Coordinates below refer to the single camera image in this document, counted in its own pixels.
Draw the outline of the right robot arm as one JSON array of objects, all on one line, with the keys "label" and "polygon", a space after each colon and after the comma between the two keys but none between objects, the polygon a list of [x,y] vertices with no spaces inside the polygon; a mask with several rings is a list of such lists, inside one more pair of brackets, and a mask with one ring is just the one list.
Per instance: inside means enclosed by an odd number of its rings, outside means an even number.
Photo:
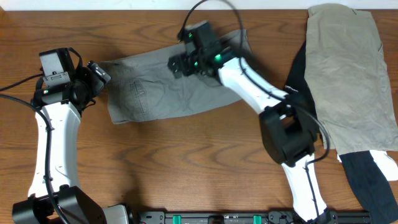
[{"label": "right robot arm", "polygon": [[244,100],[259,117],[265,150],[286,174],[296,214],[307,223],[326,223],[327,206],[314,166],[319,160],[314,143],[324,128],[310,114],[303,96],[265,81],[231,47],[186,50],[171,56],[168,67],[176,78],[213,75]]}]

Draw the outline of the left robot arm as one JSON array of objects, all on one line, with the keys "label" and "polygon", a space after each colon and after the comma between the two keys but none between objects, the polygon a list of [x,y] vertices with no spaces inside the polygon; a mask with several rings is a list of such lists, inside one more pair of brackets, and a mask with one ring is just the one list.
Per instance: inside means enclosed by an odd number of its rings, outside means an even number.
[{"label": "left robot arm", "polygon": [[101,208],[80,188],[77,137],[84,110],[111,77],[94,61],[73,64],[73,48],[41,52],[42,76],[27,103],[35,113],[35,174],[25,201],[12,208],[14,223],[132,223],[123,204]]}]

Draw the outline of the grey shorts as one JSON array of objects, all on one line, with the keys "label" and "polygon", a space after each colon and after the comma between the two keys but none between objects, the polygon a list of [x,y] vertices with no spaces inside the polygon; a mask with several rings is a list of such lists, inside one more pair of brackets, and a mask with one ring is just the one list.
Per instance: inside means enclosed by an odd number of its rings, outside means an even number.
[{"label": "grey shorts", "polygon": [[111,77],[108,111],[114,124],[190,116],[230,105],[240,97],[214,78],[191,75],[176,79],[169,58],[182,44],[100,62]]}]

